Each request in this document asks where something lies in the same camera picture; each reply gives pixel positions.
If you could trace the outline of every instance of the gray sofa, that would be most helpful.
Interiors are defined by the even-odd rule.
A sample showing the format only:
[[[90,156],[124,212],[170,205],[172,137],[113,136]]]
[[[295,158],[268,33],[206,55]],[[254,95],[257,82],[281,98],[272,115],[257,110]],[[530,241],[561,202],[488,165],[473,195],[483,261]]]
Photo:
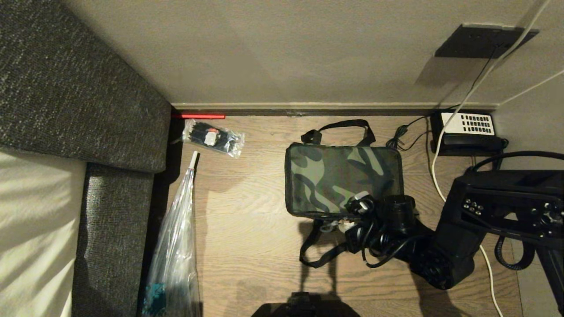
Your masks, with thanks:
[[[73,316],[134,316],[170,104],[55,0],[0,0],[0,147],[87,161]]]

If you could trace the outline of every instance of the black wall plate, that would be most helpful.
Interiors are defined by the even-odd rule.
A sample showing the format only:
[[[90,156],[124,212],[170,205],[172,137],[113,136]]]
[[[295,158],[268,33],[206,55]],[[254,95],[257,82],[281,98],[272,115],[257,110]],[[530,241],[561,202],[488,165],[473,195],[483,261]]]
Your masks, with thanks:
[[[503,28],[490,25],[460,25],[435,52],[435,57],[498,58],[519,38],[523,28]],[[539,30],[530,30],[519,44],[525,44]]]

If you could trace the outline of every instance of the wooden floor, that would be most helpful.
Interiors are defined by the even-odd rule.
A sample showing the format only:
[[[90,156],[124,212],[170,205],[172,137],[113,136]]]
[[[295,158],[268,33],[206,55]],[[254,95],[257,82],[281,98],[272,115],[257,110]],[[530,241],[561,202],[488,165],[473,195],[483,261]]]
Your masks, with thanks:
[[[395,129],[415,117],[366,117],[384,146]],[[292,217],[284,204],[284,152],[300,135],[347,117],[230,117],[211,124],[246,133],[239,159],[185,144],[181,173],[192,152],[201,153],[195,180],[197,267],[204,316],[251,316],[264,303],[286,302],[300,290],[339,296],[361,316],[497,316],[490,296],[486,263],[478,252],[472,275],[448,292],[434,289],[392,260],[367,268],[360,254],[344,253],[318,269],[298,260],[311,221]],[[411,143],[427,129],[420,120],[404,137]],[[360,128],[323,132],[322,144],[355,145]],[[425,138],[403,152],[406,195],[415,198],[421,220],[435,228],[443,202],[429,175]],[[437,175],[443,193],[471,164],[468,157],[440,157]],[[171,186],[169,203],[180,178]],[[310,258],[322,254],[336,238],[325,239]],[[494,236],[483,246],[490,257],[497,302],[506,316],[522,316],[517,276],[495,260]],[[505,258],[512,260],[510,244]]]

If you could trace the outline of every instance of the clear plastic bag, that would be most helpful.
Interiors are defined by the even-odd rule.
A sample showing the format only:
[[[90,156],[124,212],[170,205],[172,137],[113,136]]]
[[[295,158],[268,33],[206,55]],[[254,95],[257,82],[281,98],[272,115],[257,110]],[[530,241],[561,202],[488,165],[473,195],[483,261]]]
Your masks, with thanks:
[[[200,317],[192,209],[194,151],[190,167],[165,214],[151,262],[143,316]]]
[[[186,120],[182,141],[193,142],[238,158],[245,144],[245,134],[190,119]]]

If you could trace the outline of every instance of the telephone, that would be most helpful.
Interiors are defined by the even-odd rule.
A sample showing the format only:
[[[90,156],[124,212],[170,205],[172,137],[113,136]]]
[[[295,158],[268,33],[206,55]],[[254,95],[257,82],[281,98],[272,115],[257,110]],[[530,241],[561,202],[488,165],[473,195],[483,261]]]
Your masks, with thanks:
[[[441,130],[453,113],[454,111],[438,111],[431,115],[433,152],[436,152]],[[493,156],[502,153],[507,144],[506,139],[496,136],[491,115],[459,112],[444,132],[439,155]]]

